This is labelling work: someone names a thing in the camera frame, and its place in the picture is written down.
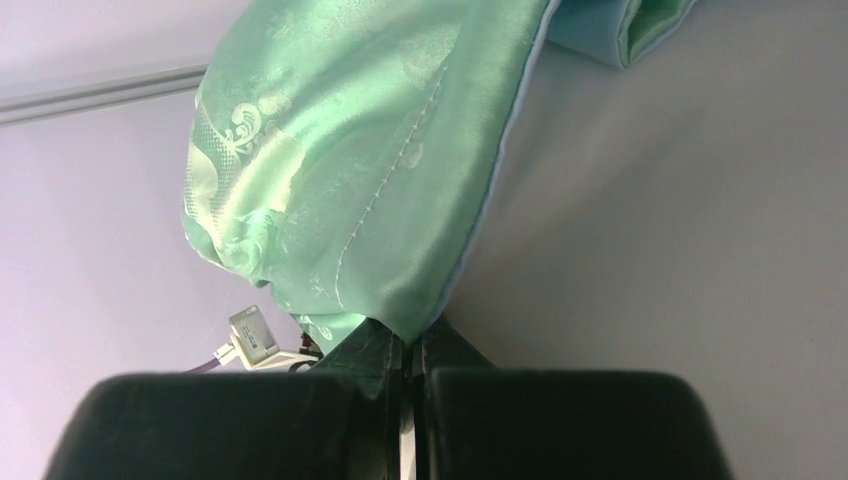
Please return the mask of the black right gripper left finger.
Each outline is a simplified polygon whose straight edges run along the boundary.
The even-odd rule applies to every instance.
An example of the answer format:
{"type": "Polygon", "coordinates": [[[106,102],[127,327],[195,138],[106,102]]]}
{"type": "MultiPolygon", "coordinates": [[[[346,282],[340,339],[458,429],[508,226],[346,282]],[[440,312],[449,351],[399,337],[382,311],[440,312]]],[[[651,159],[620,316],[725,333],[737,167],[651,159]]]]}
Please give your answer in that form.
{"type": "Polygon", "coordinates": [[[402,341],[367,320],[297,373],[133,374],[95,385],[49,479],[396,479],[402,341]]]}

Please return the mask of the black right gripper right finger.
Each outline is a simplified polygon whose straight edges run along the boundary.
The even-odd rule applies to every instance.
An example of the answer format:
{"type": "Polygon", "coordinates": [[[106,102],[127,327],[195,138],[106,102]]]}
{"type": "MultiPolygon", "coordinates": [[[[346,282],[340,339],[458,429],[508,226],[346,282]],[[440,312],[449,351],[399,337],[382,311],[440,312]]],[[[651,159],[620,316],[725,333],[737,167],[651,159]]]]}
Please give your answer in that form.
{"type": "Polygon", "coordinates": [[[422,479],[729,479],[697,392],[657,372],[494,366],[445,319],[414,344],[422,479]]]}

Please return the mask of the light blue green pillowcase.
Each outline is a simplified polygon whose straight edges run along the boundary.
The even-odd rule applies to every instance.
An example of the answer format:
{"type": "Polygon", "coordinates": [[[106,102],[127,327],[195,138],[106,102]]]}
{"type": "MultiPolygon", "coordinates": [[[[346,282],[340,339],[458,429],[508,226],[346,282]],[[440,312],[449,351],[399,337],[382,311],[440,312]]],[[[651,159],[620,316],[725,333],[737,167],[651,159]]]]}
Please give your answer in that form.
{"type": "Polygon", "coordinates": [[[545,43],[627,68],[688,1],[255,1],[195,96],[182,222],[324,352],[443,310],[545,43]]]}

